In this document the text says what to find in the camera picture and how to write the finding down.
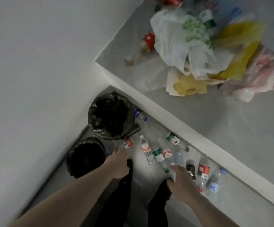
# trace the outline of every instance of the yellow plastic bag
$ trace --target yellow plastic bag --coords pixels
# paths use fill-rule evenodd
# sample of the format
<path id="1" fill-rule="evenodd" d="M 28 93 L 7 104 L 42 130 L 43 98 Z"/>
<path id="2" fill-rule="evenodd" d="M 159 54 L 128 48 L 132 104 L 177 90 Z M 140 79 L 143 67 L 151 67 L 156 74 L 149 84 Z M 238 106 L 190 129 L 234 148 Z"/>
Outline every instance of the yellow plastic bag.
<path id="1" fill-rule="evenodd" d="M 177 91 L 179 95 L 188 96 L 195 93 L 207 93 L 205 80 L 195 80 L 192 74 L 186 76 L 180 71 L 178 77 L 179 83 L 174 84 L 174 89 Z"/>
<path id="2" fill-rule="evenodd" d="M 213 42 L 214 47 L 229 49 L 235 55 L 225 71 L 209 75 L 212 80 L 242 80 L 246 65 L 261 41 L 264 23 L 253 21 L 230 24 Z"/>

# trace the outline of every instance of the trash can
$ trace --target trash can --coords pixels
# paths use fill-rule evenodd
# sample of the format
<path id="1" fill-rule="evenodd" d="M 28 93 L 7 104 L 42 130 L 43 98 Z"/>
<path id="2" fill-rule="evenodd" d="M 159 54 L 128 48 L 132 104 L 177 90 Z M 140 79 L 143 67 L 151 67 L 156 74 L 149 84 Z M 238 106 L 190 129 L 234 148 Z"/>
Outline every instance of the trash can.
<path id="1" fill-rule="evenodd" d="M 117 93 L 97 97 L 88 113 L 90 129 L 105 140 L 125 137 L 134 125 L 135 112 L 131 102 Z"/>
<path id="2" fill-rule="evenodd" d="M 108 156 L 104 145 L 97 137 L 88 137 L 68 153 L 68 172 L 75 178 L 80 178 L 100 167 Z"/>

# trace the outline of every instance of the person's right hand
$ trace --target person's right hand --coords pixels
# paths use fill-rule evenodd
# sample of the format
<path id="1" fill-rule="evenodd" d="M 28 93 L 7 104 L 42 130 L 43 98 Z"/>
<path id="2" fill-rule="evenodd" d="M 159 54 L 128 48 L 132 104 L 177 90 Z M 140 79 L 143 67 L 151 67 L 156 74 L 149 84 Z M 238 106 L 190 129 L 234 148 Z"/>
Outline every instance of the person's right hand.
<path id="1" fill-rule="evenodd" d="M 176 172 L 176 180 L 175 182 L 167 180 L 170 191 L 177 200 L 187 205 L 191 204 L 200 195 L 196 183 L 186 168 L 182 166 L 171 166 L 171 168 Z"/>
<path id="2" fill-rule="evenodd" d="M 128 154 L 124 150 L 114 150 L 112 155 L 107 157 L 104 164 L 109 164 L 113 178 L 121 179 L 126 176 L 130 168 L 126 165 Z"/>

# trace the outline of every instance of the leg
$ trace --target leg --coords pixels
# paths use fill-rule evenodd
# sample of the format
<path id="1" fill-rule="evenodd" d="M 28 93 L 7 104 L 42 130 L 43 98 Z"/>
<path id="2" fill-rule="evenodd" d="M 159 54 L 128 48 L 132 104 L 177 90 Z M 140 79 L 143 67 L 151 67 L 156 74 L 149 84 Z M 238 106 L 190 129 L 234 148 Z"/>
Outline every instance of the leg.
<path id="1" fill-rule="evenodd" d="M 160 184 L 158 191 L 148 205 L 148 227 L 168 227 L 168 219 L 164 211 L 166 201 L 172 195 L 166 184 L 166 179 Z"/>
<path id="2" fill-rule="evenodd" d="M 111 194 L 103 210 L 98 215 L 95 227 L 123 226 L 131 203 L 131 180 L 133 161 L 127 160 L 130 172 L 120 180 L 118 188 Z"/>

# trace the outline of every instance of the person's left hand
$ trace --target person's left hand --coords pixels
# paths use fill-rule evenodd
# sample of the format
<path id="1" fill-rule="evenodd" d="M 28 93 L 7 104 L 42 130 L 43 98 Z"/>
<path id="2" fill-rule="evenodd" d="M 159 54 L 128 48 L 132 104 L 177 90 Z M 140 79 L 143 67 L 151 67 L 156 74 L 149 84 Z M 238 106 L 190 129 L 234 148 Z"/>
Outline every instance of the person's left hand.
<path id="1" fill-rule="evenodd" d="M 128 174 L 130 168 L 126 165 L 128 154 L 124 150 L 114 150 L 112 155 L 107 157 L 104 164 L 111 167 L 113 178 L 121 179 Z"/>

